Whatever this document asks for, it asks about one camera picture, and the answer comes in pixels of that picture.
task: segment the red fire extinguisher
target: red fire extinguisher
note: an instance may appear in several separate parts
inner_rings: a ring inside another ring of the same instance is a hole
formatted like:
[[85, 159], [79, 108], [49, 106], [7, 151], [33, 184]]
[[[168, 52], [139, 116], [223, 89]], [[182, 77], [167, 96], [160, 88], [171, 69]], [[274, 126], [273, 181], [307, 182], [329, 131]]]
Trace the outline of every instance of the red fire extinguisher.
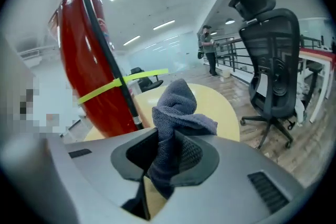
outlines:
[[105, 136], [142, 129], [130, 92], [108, 45], [101, 0], [63, 0], [56, 12], [61, 60], [78, 97], [114, 79], [114, 87], [82, 104], [87, 116]]

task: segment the black slot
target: black slot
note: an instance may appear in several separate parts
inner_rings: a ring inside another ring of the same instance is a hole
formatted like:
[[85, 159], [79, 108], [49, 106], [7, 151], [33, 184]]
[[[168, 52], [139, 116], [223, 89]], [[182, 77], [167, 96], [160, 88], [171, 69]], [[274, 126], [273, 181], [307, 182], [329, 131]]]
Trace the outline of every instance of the black slot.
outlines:
[[257, 193], [262, 198], [270, 213], [280, 210], [289, 200], [280, 192], [273, 182], [263, 172], [247, 175]]
[[84, 156], [90, 153], [92, 153], [91, 150], [84, 148], [82, 150], [69, 152], [69, 155], [70, 155], [70, 158], [73, 159], [73, 158], [81, 157], [81, 156]]

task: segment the chair leg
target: chair leg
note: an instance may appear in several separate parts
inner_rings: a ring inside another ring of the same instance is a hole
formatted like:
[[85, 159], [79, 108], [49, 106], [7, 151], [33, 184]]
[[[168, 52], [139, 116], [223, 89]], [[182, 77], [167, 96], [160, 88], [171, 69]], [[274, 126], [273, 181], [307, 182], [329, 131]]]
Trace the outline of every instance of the chair leg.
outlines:
[[241, 120], [248, 120], [248, 121], [264, 121], [267, 122], [265, 118], [262, 116], [251, 116], [251, 117], [242, 117]]
[[266, 129], [264, 130], [264, 133], [263, 133], [263, 135], [262, 135], [262, 139], [261, 139], [261, 141], [260, 141], [260, 144], [259, 144], [259, 146], [257, 147], [257, 150], [260, 150], [261, 147], [262, 147], [262, 145], [264, 144], [265, 139], [266, 139], [266, 136], [268, 135], [269, 129], [271, 128], [271, 125], [272, 125], [271, 121], [268, 121], [268, 122], [267, 122]]
[[286, 147], [290, 147], [291, 143], [293, 142], [293, 137], [288, 133], [286, 128], [278, 120], [273, 120], [272, 123], [288, 139], [289, 143], [286, 144]]

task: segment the gray towel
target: gray towel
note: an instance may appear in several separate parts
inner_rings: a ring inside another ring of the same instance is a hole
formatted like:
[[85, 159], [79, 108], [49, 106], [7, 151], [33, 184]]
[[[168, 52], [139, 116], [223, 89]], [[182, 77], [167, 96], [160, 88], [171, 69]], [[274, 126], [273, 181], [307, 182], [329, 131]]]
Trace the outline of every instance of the gray towel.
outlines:
[[202, 114], [193, 114], [197, 102], [184, 79], [173, 81], [163, 92], [157, 106], [152, 109], [154, 125], [159, 132], [157, 156], [148, 170], [154, 186], [165, 198], [173, 192], [170, 179], [178, 174], [174, 163], [174, 129], [191, 127], [206, 129], [206, 134], [216, 135], [217, 122]]

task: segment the person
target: person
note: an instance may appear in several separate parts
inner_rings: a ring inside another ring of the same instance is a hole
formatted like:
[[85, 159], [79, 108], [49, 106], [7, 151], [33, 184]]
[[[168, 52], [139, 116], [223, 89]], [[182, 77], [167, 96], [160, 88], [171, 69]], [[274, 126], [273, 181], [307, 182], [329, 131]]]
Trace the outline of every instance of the person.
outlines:
[[331, 50], [332, 50], [333, 54], [336, 54], [336, 44], [335, 44], [335, 38], [334, 37], [332, 37]]
[[203, 51], [203, 46], [201, 43], [201, 34], [202, 33], [198, 33], [197, 37], [198, 37], [198, 53], [197, 53], [197, 58], [198, 59], [202, 59], [204, 57], [204, 51]]
[[209, 72], [212, 76], [218, 76], [218, 74], [216, 73], [216, 56], [215, 56], [216, 47], [214, 45], [214, 41], [210, 37], [209, 33], [210, 28], [211, 26], [209, 25], [203, 26], [203, 33], [200, 36], [200, 40], [203, 46], [204, 54], [209, 61], [210, 65]]

